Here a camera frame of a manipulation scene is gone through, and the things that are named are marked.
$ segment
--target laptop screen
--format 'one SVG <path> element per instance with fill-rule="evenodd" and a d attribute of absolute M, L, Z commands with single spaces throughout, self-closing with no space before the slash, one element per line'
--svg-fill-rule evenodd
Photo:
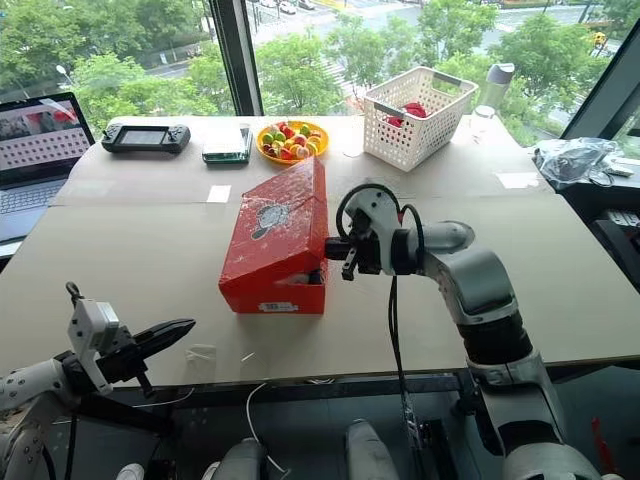
<path fill-rule="evenodd" d="M 71 93 L 0 105 L 0 187 L 68 176 L 93 143 Z"/>

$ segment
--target yellow bowl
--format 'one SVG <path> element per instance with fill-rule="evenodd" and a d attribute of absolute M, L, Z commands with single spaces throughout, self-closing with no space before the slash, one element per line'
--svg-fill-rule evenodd
<path fill-rule="evenodd" d="M 320 145 L 318 145 L 318 154 L 316 155 L 317 157 L 319 157 L 320 155 L 322 155 L 325 152 L 325 150 L 329 146 L 329 135 L 327 134 L 327 132 L 325 131 L 324 128 L 319 127 L 315 123 L 300 122 L 298 120 L 289 120 L 289 121 L 287 121 L 287 125 L 289 125 L 291 128 L 293 128 L 296 131 L 296 133 L 298 133 L 300 131 L 300 127 L 302 127 L 302 125 L 304 125 L 304 124 L 307 124 L 309 126 L 310 130 L 318 130 L 318 131 L 320 131 L 320 133 L 322 133 L 322 137 L 320 137 Z M 271 155 L 267 155 L 262 150 L 262 137 L 264 136 L 265 133 L 269 133 L 269 130 L 271 129 L 271 125 L 268 125 L 268 126 L 264 127 L 262 130 L 260 130 L 260 133 L 258 133 L 258 135 L 256 136 L 256 147 L 258 148 L 258 151 L 264 157 L 268 158 L 272 162 L 280 163 L 282 165 L 295 165 L 296 163 L 304 160 L 304 158 L 296 158 L 294 160 L 283 160 L 282 158 L 272 157 Z"/>

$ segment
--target box lid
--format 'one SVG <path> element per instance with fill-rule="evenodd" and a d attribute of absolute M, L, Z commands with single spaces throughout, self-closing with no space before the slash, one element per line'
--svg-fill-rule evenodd
<path fill-rule="evenodd" d="M 220 287 L 317 269 L 327 236 L 324 166 L 305 160 L 243 195 Z"/>

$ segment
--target laptop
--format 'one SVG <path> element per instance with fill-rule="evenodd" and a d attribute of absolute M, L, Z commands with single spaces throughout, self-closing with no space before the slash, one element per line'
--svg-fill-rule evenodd
<path fill-rule="evenodd" d="M 73 93 L 0 105 L 0 242 L 31 231 L 93 143 Z"/>

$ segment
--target cartoon logo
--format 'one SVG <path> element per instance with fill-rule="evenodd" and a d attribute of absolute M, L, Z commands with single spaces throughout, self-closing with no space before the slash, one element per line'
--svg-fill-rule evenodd
<path fill-rule="evenodd" d="M 286 223 L 289 218 L 289 207 L 278 204 L 267 205 L 260 209 L 257 217 L 258 227 L 251 234 L 254 240 L 264 237 L 271 228 Z"/>

